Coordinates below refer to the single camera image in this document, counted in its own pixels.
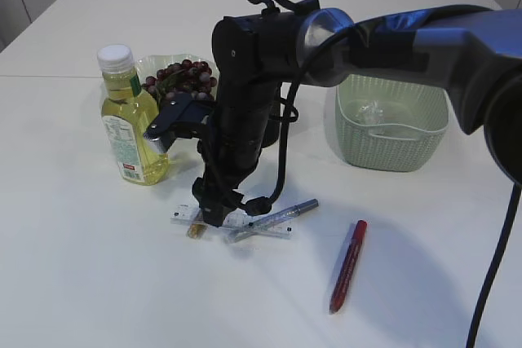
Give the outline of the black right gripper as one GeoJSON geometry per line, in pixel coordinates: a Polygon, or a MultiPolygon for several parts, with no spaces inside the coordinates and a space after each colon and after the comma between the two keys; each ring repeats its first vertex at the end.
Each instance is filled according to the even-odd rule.
{"type": "Polygon", "coordinates": [[[244,202],[236,191],[259,162],[264,131],[275,95],[293,81],[296,34],[301,18],[291,12],[226,16],[214,27],[211,45],[220,71],[213,134],[202,142],[205,172],[192,186],[203,222],[221,227],[225,212],[268,212],[285,184],[286,149],[295,91],[281,98],[276,187],[269,196],[244,202]]]}

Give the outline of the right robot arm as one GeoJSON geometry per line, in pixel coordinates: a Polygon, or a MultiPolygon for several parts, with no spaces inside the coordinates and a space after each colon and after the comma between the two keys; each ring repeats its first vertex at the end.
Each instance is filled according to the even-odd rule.
{"type": "Polygon", "coordinates": [[[518,10],[451,5],[354,22],[317,0],[263,0],[257,15],[222,18],[211,46],[219,88],[192,192],[212,226],[236,209],[270,211],[285,184],[298,88],[352,74],[444,89],[461,130],[482,129],[497,165],[521,181],[518,10]]]}

